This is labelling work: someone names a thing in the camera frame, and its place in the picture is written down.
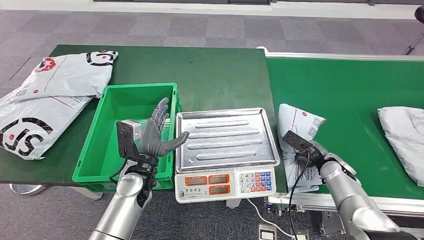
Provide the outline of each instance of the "black cable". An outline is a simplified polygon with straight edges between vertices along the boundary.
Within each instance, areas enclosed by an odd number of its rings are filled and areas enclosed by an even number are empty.
[[[299,180],[301,179],[301,177],[304,175],[304,172],[305,172],[305,170],[306,170],[306,168],[307,168],[308,164],[309,164],[309,151],[307,151],[307,161],[306,161],[306,165],[305,165],[305,167],[303,168],[303,170],[302,170],[302,172],[300,173],[300,175],[299,175],[299,176],[297,176],[297,179],[296,179],[296,181],[294,182],[293,187],[291,188],[290,200],[288,201],[288,218],[290,219],[290,227],[291,227],[291,230],[293,231],[293,235],[294,235],[294,238],[295,238],[296,240],[298,240],[298,236],[296,235],[295,225],[293,224],[293,219],[292,219],[292,198],[293,198],[293,193],[295,192],[296,185],[298,184],[298,182],[299,182]]]
[[[114,179],[114,177],[118,175],[122,171],[122,169],[124,169],[125,165],[127,164],[127,161],[128,161],[128,158],[127,158],[127,154],[125,153],[125,160],[123,161],[122,166],[120,166],[118,171],[116,171],[114,174],[109,176],[109,180],[112,181],[114,184],[118,185],[118,182]]]

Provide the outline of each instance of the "robotic arm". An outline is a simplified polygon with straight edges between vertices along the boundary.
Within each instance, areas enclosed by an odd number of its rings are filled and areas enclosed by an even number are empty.
[[[387,217],[367,195],[355,170],[334,153],[325,156],[317,146],[288,131],[283,141],[298,155],[309,156],[327,185],[349,240],[418,240]]]
[[[161,141],[161,131],[166,118],[168,98],[164,98],[154,109],[143,130],[141,124],[124,120],[116,123],[119,155],[125,161],[118,173],[120,177],[116,193],[89,240],[129,240],[140,215],[152,199],[152,188],[156,186],[158,157],[186,142],[189,133],[183,132],[169,142]],[[138,147],[134,141],[140,140]]]

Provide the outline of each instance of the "keypad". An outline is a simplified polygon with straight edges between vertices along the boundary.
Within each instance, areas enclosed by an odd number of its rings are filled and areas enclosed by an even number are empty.
[[[272,191],[270,171],[240,173],[240,193],[254,193]]]

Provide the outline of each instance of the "green plastic crate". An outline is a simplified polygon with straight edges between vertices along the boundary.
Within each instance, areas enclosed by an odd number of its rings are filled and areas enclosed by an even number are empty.
[[[169,98],[169,119],[162,130],[162,141],[174,139],[175,117],[181,109],[177,84],[128,84],[107,86],[98,103],[91,127],[79,155],[72,180],[93,192],[112,192],[116,185],[109,180],[123,164],[118,153],[116,122],[132,119],[142,127],[160,100]],[[174,153],[160,157],[157,166],[157,186],[174,188]]]

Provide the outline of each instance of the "humanoid robot hand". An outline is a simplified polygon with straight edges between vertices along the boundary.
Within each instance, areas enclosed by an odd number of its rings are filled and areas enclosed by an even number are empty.
[[[168,109],[168,102],[169,99],[167,97],[162,99],[147,120],[138,144],[138,152],[140,154],[156,158],[163,157],[183,145],[189,137],[189,132],[185,131],[171,141],[163,142],[161,140],[161,132],[164,128],[165,120],[170,116],[169,113],[164,115],[164,112]]]

